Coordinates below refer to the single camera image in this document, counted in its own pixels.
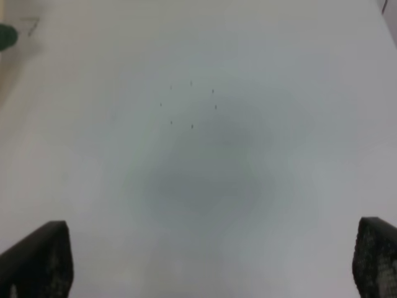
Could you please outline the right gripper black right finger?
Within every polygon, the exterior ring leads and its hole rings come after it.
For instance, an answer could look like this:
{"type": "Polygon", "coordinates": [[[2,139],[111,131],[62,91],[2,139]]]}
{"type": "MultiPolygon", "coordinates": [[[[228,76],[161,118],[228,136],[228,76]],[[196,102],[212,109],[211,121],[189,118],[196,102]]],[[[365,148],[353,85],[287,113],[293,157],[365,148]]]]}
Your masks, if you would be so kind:
{"type": "Polygon", "coordinates": [[[360,297],[396,297],[396,227],[379,217],[359,221],[352,274],[360,297]]]}

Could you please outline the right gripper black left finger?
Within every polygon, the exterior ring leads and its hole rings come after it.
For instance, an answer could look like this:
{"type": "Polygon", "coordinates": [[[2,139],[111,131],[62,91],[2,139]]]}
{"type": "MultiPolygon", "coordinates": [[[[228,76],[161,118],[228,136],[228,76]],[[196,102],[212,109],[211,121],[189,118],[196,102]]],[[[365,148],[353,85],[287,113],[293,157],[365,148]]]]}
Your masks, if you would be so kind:
{"type": "Polygon", "coordinates": [[[45,223],[1,253],[1,297],[68,297],[73,279],[64,220],[45,223]]]}

